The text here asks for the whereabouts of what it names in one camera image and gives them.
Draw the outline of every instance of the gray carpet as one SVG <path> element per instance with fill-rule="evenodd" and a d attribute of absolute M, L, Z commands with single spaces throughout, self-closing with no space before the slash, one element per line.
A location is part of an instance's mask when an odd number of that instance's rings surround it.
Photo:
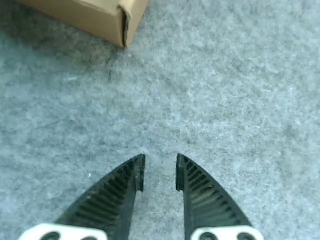
<path fill-rule="evenodd" d="M 122 50 L 0 2 L 0 239 L 147 156 L 130 239 L 184 239 L 177 153 L 266 240 L 320 239 L 320 2 L 152 0 Z"/>

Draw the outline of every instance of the brown cardboard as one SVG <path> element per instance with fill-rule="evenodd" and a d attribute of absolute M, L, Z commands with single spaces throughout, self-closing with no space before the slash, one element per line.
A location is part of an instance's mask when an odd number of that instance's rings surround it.
<path fill-rule="evenodd" d="M 120 47 L 133 40 L 149 0 L 15 0 Z"/>

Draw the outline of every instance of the screw hole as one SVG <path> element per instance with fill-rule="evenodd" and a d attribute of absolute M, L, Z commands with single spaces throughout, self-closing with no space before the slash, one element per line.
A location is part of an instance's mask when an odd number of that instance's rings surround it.
<path fill-rule="evenodd" d="M 59 240 L 60 239 L 60 233 L 53 231 L 49 232 L 48 234 L 44 235 L 41 240 Z"/>
<path fill-rule="evenodd" d="M 238 240 L 256 240 L 256 238 L 248 233 L 240 233 Z"/>
<path fill-rule="evenodd" d="M 201 235 L 200 240 L 218 240 L 218 238 L 216 237 L 216 235 L 210 232 L 206 232 Z"/>
<path fill-rule="evenodd" d="M 90 237 L 86 237 L 86 238 L 84 238 L 82 240 L 98 240 L 98 239 L 95 238 L 95 237 L 90 236 Z"/>

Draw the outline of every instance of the ridged rubber pad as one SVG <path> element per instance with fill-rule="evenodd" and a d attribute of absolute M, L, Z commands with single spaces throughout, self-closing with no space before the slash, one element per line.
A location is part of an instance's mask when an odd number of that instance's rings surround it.
<path fill-rule="evenodd" d="M 83 194 L 57 224 L 100 229 L 109 240 L 127 240 L 136 199 L 144 190 L 145 155 L 136 156 Z"/>
<path fill-rule="evenodd" d="M 184 192 L 185 239 L 198 228 L 251 226 L 235 201 L 205 170 L 179 154 L 176 189 Z"/>

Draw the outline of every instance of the carpet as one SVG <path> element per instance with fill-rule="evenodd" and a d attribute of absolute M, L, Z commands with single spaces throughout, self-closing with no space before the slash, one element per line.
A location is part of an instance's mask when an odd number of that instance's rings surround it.
<path fill-rule="evenodd" d="M 266 240 L 320 239 L 320 2 L 151 0 L 129 49 L 0 2 L 0 239 L 146 154 L 130 239 L 184 239 L 177 153 Z"/>

